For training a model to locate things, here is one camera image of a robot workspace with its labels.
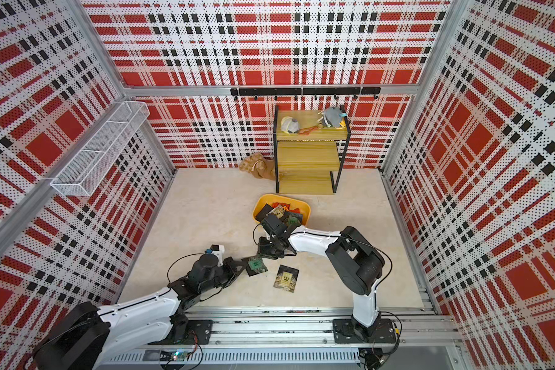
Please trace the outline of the green label tea bag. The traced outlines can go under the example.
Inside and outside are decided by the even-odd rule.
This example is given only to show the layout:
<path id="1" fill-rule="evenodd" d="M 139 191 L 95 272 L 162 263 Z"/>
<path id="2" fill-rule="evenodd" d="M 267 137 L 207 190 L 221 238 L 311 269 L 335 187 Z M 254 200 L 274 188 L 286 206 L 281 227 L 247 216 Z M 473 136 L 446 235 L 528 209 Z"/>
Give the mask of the green label tea bag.
<path id="1" fill-rule="evenodd" d="M 265 266 L 262 257 L 259 256 L 252 256 L 246 257 L 244 259 L 246 263 L 246 270 L 249 277 L 256 276 L 258 274 L 263 274 L 268 271 L 268 268 Z"/>

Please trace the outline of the yellow label tea bag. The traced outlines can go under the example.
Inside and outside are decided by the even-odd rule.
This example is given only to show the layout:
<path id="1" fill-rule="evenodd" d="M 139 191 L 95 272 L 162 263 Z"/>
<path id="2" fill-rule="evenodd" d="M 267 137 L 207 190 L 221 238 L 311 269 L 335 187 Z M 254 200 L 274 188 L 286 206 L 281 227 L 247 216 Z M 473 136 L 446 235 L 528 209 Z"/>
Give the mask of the yellow label tea bag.
<path id="1" fill-rule="evenodd" d="M 294 293 L 298 282 L 299 270 L 280 265 L 274 280 L 274 287 L 290 293 Z"/>

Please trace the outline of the dark tea bag barcode side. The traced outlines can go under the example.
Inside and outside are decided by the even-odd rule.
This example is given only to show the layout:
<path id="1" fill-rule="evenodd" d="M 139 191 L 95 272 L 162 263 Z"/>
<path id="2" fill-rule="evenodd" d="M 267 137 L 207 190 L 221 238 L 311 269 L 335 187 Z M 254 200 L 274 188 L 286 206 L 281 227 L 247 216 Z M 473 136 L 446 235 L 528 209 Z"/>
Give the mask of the dark tea bag barcode side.
<path id="1" fill-rule="evenodd" d="M 257 214 L 255 214 L 254 219 L 258 222 L 261 222 L 265 219 L 267 214 L 270 213 L 272 210 L 273 210 L 273 207 L 267 203 L 265 206 L 263 206 L 262 209 L 260 209 L 259 212 L 257 212 Z"/>

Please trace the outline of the red tea bag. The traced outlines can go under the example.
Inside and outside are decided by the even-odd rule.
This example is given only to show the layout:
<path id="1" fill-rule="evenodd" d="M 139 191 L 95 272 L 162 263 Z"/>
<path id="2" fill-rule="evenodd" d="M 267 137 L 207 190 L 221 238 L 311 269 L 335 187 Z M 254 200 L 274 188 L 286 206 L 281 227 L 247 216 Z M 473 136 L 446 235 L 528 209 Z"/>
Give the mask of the red tea bag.
<path id="1" fill-rule="evenodd" d="M 283 206 L 287 208 L 299 208 L 299 202 L 291 201 L 291 200 L 277 200 L 272 203 L 272 206 L 275 208 L 277 206 Z"/>

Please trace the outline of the green yellow tea bag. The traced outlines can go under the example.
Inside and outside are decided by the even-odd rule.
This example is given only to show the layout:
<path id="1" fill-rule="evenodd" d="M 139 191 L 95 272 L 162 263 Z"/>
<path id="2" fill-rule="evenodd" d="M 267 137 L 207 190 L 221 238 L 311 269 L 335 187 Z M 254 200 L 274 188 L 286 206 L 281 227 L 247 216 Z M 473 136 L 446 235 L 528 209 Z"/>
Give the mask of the green yellow tea bag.
<path id="1" fill-rule="evenodd" d="M 286 217 L 286 222 L 288 225 L 300 226 L 300 225 L 303 225 L 302 223 L 303 219 L 304 219 L 304 216 L 302 214 L 288 212 Z"/>

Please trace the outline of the dark oolong tea bag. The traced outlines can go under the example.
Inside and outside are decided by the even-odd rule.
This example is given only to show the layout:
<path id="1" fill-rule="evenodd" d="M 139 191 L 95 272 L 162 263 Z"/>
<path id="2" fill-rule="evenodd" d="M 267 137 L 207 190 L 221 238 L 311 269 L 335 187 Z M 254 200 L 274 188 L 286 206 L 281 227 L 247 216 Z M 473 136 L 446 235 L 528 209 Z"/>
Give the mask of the dark oolong tea bag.
<path id="1" fill-rule="evenodd" d="M 286 212 L 288 210 L 283 206 L 283 205 L 278 205 L 277 207 L 275 207 L 270 214 L 274 215 L 275 217 L 277 217 L 277 219 L 282 219 L 285 215 Z"/>

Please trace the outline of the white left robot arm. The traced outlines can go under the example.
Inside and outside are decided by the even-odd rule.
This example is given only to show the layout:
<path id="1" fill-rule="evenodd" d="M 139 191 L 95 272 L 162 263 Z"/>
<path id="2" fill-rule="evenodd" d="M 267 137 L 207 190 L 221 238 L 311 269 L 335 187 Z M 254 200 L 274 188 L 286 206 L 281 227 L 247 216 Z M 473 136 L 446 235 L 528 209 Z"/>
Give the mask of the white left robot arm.
<path id="1" fill-rule="evenodd" d="M 245 271 L 246 263 L 223 256 L 214 245 L 197 254 L 191 270 L 159 291 L 141 298 L 97 307 L 77 305 L 32 351 L 39 369 L 94 369 L 126 351 L 185 335 L 186 311 L 203 293 L 222 291 Z"/>

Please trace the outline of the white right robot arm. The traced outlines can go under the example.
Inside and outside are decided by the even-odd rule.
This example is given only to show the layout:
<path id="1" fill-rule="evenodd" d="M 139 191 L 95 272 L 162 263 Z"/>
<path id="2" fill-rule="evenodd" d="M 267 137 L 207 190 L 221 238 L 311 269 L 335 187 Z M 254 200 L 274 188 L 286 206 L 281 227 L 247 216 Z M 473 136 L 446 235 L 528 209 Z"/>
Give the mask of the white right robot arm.
<path id="1" fill-rule="evenodd" d="M 257 241 L 262 257 L 277 260 L 299 253 L 327 258 L 343 284 L 353 293 L 351 322 L 358 332 L 371 335 L 382 315 L 377 288 L 383 279 L 385 258 L 356 228 L 317 231 L 288 224 L 284 217 L 268 214 L 261 222 L 266 235 Z"/>

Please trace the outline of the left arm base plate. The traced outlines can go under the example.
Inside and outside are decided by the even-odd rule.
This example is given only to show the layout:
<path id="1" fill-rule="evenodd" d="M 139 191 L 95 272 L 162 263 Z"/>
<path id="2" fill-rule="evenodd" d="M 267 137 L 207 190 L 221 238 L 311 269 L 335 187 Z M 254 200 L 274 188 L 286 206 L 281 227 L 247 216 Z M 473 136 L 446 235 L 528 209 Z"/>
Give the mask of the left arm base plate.
<path id="1" fill-rule="evenodd" d="M 159 345 L 207 345 L 210 341 L 212 320 L 189 320 L 187 318 L 180 319 L 175 323 L 169 334 L 163 340 L 159 341 Z"/>

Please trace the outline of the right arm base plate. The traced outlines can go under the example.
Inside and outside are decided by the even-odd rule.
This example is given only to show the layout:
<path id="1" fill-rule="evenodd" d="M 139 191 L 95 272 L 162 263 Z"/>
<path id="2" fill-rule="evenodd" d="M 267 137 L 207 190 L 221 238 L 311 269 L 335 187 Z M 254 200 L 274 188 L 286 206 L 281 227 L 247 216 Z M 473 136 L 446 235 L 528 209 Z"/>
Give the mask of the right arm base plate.
<path id="1" fill-rule="evenodd" d="M 360 325 L 354 319 L 334 319 L 332 321 L 336 344 L 395 344 L 397 340 L 393 321 L 377 319 L 369 327 Z"/>

